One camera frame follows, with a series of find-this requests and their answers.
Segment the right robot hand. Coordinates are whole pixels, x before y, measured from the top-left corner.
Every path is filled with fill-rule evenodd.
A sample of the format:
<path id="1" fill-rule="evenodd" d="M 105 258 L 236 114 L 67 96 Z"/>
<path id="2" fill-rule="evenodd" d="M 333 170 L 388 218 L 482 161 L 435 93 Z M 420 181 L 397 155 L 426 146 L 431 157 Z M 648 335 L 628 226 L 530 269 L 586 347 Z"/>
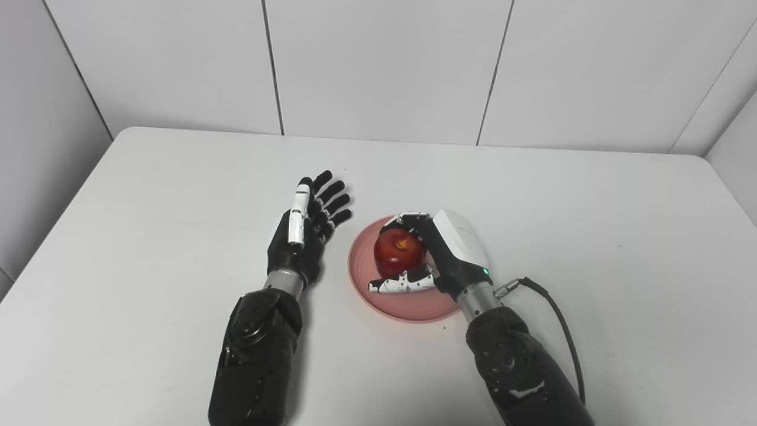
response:
<path id="1" fill-rule="evenodd" d="M 499 302 L 489 260 L 470 225 L 461 216 L 405 211 L 393 216 L 378 237 L 399 243 L 401 235 L 418 240 L 422 255 L 411 265 L 395 266 L 368 283 L 370 293 L 419 293 L 435 288 L 460 306 L 487 310 Z"/>

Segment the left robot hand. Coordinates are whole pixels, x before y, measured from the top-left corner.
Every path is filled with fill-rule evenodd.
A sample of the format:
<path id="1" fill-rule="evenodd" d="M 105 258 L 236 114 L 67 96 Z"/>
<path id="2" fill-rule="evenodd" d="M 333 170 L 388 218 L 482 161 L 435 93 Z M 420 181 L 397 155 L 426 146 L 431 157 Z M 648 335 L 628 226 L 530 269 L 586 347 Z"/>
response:
<path id="1" fill-rule="evenodd" d="M 302 178 L 268 246 L 267 272 L 295 273 L 303 289 L 316 283 L 325 245 L 335 230 L 352 218 L 350 202 L 346 184 L 336 180 L 331 170 Z"/>

